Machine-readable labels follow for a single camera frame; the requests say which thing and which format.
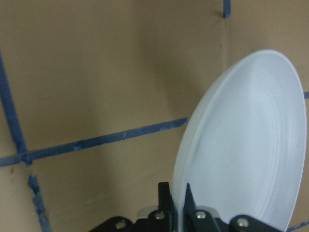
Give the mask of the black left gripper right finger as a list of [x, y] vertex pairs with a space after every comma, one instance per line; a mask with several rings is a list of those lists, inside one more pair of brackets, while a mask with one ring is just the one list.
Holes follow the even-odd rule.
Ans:
[[217, 219], [219, 213], [212, 207], [197, 206], [187, 184], [183, 207], [183, 231], [184, 232], [222, 232]]

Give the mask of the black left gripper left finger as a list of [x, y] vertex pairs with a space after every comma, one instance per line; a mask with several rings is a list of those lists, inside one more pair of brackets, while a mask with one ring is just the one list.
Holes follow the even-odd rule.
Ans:
[[158, 183], [157, 222], [162, 232], [178, 231], [178, 213], [173, 202], [168, 182]]

